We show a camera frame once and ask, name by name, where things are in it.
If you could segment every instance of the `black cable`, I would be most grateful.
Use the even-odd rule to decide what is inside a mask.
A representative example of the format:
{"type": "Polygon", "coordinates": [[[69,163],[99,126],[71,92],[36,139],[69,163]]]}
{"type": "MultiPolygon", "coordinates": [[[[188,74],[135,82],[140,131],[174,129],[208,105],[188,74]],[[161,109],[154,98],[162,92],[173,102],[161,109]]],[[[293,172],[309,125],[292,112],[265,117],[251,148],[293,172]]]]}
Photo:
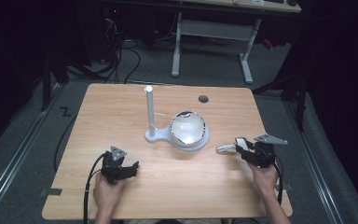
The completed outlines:
{"type": "MultiPolygon", "coordinates": [[[[122,46],[120,47],[120,51],[118,52],[118,64],[120,64],[120,62],[121,62],[121,55],[122,55],[121,52],[122,52],[122,46]]],[[[117,65],[117,68],[116,68],[114,81],[115,81],[116,84],[118,84],[118,65],[117,65]]]]}
{"type": "Polygon", "coordinates": [[[211,44],[211,45],[217,45],[217,46],[227,46],[229,44],[235,44],[238,42],[238,40],[234,40],[234,39],[230,39],[230,40],[227,40],[226,43],[219,43],[219,42],[216,42],[216,41],[212,41],[210,39],[214,39],[214,38],[206,38],[204,41],[205,43],[207,44],[211,44]]]}
{"type": "MultiPolygon", "coordinates": [[[[108,72],[111,69],[115,69],[115,67],[117,66],[117,56],[116,56],[116,50],[120,47],[121,43],[121,37],[123,36],[123,31],[120,31],[117,33],[117,35],[115,36],[115,42],[113,43],[111,49],[109,50],[109,55],[108,58],[111,58],[111,62],[108,66],[106,66],[105,68],[93,72],[91,70],[89,70],[87,67],[83,66],[82,64],[76,63],[76,62],[72,62],[71,60],[67,59],[65,56],[63,55],[58,55],[58,57],[65,62],[65,64],[69,64],[72,65],[76,70],[80,71],[81,74],[83,74],[84,76],[88,76],[88,77],[92,77],[95,79],[106,79],[106,77],[100,76],[100,74],[108,72]]],[[[67,71],[75,74],[75,75],[79,75],[79,73],[67,68],[67,71]]]]}
{"type": "Polygon", "coordinates": [[[72,118],[71,122],[69,122],[69,124],[66,126],[65,131],[63,131],[63,133],[62,133],[62,135],[61,135],[61,138],[60,138],[60,141],[58,142],[58,145],[57,145],[57,147],[56,147],[56,151],[55,151],[55,153],[54,153],[54,172],[55,172],[55,173],[57,173],[57,170],[58,170],[58,166],[57,166],[57,154],[58,154],[58,150],[60,149],[60,145],[61,145],[61,143],[62,143],[63,138],[65,137],[66,132],[68,132],[69,127],[71,127],[71,125],[74,123],[74,121],[75,121],[76,118],[77,118],[77,115],[75,115],[75,116],[72,118]]]}
{"type": "Polygon", "coordinates": [[[136,66],[132,69],[132,71],[126,76],[126,78],[124,79],[124,84],[127,84],[127,80],[129,79],[130,75],[132,75],[132,73],[138,68],[139,63],[141,63],[141,56],[139,55],[139,53],[137,53],[135,50],[133,49],[128,49],[130,51],[132,51],[133,53],[135,53],[138,56],[138,63],[136,64],[136,66]]]}
{"type": "Polygon", "coordinates": [[[275,158],[277,158],[281,164],[281,171],[280,171],[278,168],[278,165],[275,162],[273,163],[275,169],[277,170],[278,177],[279,177],[278,203],[281,204],[282,203],[282,192],[283,192],[283,164],[282,164],[281,159],[277,155],[275,155],[275,158]]]}
{"type": "Polygon", "coordinates": [[[157,44],[157,45],[159,45],[159,46],[162,46],[162,47],[170,47],[170,46],[175,45],[175,43],[176,43],[175,40],[171,40],[171,39],[174,38],[174,37],[175,37],[175,35],[170,36],[170,37],[167,37],[167,38],[165,38],[165,39],[161,39],[161,40],[155,41],[154,43],[157,44]],[[171,43],[170,43],[170,44],[167,44],[167,45],[159,43],[159,42],[163,42],[163,41],[170,41],[171,43]]]}
{"type": "Polygon", "coordinates": [[[174,17],[173,17],[173,22],[172,22],[172,26],[171,26],[170,31],[169,31],[165,36],[163,36],[162,38],[155,39],[155,40],[154,40],[155,43],[157,43],[157,42],[160,41],[160,40],[166,40],[166,39],[170,39],[170,38],[176,36],[176,34],[175,34],[175,35],[171,35],[171,36],[170,36],[170,34],[172,33],[173,28],[175,27],[177,17],[178,17],[178,13],[176,12],[175,15],[174,15],[174,17]]]}
{"type": "Polygon", "coordinates": [[[90,181],[91,181],[92,176],[97,173],[97,172],[94,173],[95,166],[97,165],[98,161],[100,161],[105,156],[105,154],[106,154],[106,152],[104,154],[102,154],[97,159],[97,161],[94,162],[91,170],[89,171],[89,178],[87,179],[86,188],[84,190],[84,203],[83,203],[83,205],[84,205],[83,206],[83,223],[84,224],[88,224],[88,222],[89,222],[88,212],[89,212],[90,181]]]}
{"type": "Polygon", "coordinates": [[[119,64],[119,60],[118,60],[118,57],[117,57],[116,54],[115,54],[115,62],[117,62],[116,65],[115,65],[115,67],[112,69],[112,71],[111,71],[111,72],[109,73],[109,75],[106,77],[104,83],[108,82],[108,81],[109,81],[109,78],[112,76],[112,74],[113,74],[115,71],[117,71],[117,67],[118,67],[118,64],[119,64]]]}
{"type": "Polygon", "coordinates": [[[101,171],[101,169],[99,169],[99,170],[97,170],[97,171],[95,171],[94,173],[92,173],[92,175],[91,176],[94,176],[95,174],[97,174],[98,172],[100,172],[101,171]]]}
{"type": "MultiPolygon", "coordinates": [[[[189,37],[187,40],[192,40],[192,39],[195,39],[196,41],[199,41],[199,40],[200,40],[199,38],[195,38],[195,37],[193,37],[193,38],[190,38],[190,37],[189,37]]],[[[200,44],[199,44],[198,46],[196,46],[195,48],[193,48],[193,49],[186,48],[183,44],[181,44],[181,48],[182,48],[182,49],[186,49],[186,50],[196,50],[196,49],[199,49],[200,47],[203,46],[204,40],[205,40],[205,38],[202,38],[202,39],[200,40],[200,44]]]]}
{"type": "MultiPolygon", "coordinates": [[[[267,155],[267,153],[264,151],[264,150],[260,150],[261,152],[263,152],[263,154],[269,158],[269,156],[267,155]]],[[[281,164],[281,167],[282,167],[282,170],[280,171],[278,165],[276,164],[275,160],[270,160],[269,162],[275,167],[275,170],[277,171],[278,173],[278,177],[279,177],[279,186],[278,186],[278,203],[279,204],[282,204],[282,192],[283,192],[283,163],[281,161],[281,159],[275,155],[275,158],[278,159],[278,161],[280,162],[281,164]]]]}

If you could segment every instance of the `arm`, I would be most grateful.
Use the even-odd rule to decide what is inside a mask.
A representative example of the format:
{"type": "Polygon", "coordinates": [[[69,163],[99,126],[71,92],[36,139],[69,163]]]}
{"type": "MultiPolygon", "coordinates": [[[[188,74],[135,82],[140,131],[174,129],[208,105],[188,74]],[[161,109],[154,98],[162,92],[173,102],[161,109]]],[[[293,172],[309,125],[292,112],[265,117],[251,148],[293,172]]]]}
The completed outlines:
{"type": "Polygon", "coordinates": [[[110,224],[124,183],[125,179],[119,180],[115,185],[111,185],[101,173],[96,175],[94,199],[98,206],[98,212],[95,224],[110,224]]]}
{"type": "Polygon", "coordinates": [[[258,168],[249,162],[248,165],[254,174],[255,186],[260,192],[269,223],[291,223],[275,196],[274,189],[278,180],[278,173],[275,167],[270,165],[268,168],[258,168]]]}

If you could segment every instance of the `table top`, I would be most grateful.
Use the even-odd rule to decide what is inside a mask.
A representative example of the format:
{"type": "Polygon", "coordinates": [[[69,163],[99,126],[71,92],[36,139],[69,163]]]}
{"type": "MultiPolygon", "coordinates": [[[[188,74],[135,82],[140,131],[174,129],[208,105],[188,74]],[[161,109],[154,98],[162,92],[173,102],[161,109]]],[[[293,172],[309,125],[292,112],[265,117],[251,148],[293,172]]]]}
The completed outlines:
{"type": "Polygon", "coordinates": [[[301,7],[298,4],[295,5],[294,7],[291,7],[287,4],[287,0],[285,0],[283,3],[273,3],[273,2],[265,1],[263,5],[256,4],[252,0],[239,0],[235,5],[233,3],[233,0],[182,0],[182,1],[188,3],[220,5],[225,7],[246,7],[252,9],[280,11],[280,12],[298,13],[301,11],[301,7]]]}
{"type": "MultiPolygon", "coordinates": [[[[205,120],[210,139],[205,147],[186,152],[167,142],[149,143],[145,86],[91,84],[62,156],[43,209],[46,219],[81,219],[84,188],[92,164],[111,146],[127,151],[123,166],[140,162],[136,177],[127,179],[113,218],[265,217],[265,210],[246,161],[235,150],[215,148],[235,137],[265,133],[254,96],[245,88],[153,86],[155,124],[165,128],[182,111],[205,120]],[[206,95],[208,103],[199,102],[206,95]]],[[[94,186],[91,179],[91,192],[94,186]]],[[[293,212],[286,192],[282,208],[293,212]]],[[[89,218],[96,204],[89,195],[89,218]]]]}

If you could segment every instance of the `table leg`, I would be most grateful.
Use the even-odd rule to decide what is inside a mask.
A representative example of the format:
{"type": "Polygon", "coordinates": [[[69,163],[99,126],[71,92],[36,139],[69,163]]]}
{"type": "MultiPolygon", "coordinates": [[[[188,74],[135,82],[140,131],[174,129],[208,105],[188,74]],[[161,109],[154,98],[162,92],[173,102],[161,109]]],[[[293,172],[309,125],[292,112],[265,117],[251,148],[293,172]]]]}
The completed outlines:
{"type": "Polygon", "coordinates": [[[179,76],[181,34],[182,34],[182,12],[178,12],[178,22],[176,27],[176,46],[175,46],[175,52],[173,54],[173,63],[172,63],[173,77],[179,76]]]}
{"type": "Polygon", "coordinates": [[[255,42],[255,36],[257,35],[257,31],[258,31],[258,27],[260,26],[260,22],[261,22],[260,19],[255,21],[255,25],[252,28],[252,31],[251,31],[251,34],[250,34],[250,37],[249,37],[248,44],[246,46],[245,52],[240,54],[242,71],[243,71],[243,75],[245,76],[246,84],[252,84],[253,83],[252,74],[251,74],[251,71],[249,69],[249,64],[248,64],[248,56],[249,56],[249,54],[251,52],[252,45],[255,42]]]}

